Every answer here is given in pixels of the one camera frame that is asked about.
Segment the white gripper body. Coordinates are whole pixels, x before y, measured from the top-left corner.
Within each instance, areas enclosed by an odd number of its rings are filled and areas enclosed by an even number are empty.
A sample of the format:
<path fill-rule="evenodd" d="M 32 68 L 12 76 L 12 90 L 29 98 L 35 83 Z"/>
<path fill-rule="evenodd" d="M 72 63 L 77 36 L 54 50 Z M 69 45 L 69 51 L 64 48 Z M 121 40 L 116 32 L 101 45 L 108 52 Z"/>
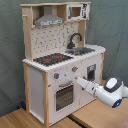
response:
<path fill-rule="evenodd" d="M 83 78 L 77 77 L 76 82 L 88 93 L 93 94 L 99 86 L 96 82 L 87 81 Z"/>

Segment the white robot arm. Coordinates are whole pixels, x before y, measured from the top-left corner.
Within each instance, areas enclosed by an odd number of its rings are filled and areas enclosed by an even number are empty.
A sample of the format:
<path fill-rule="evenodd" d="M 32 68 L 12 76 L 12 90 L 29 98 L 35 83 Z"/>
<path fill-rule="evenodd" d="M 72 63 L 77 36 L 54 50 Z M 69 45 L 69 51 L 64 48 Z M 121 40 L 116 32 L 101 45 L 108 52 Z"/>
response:
<path fill-rule="evenodd" d="M 80 77 L 76 78 L 76 82 L 89 94 L 111 108 L 118 107 L 123 98 L 128 98 L 128 87 L 119 77 L 109 78 L 104 86 Z"/>

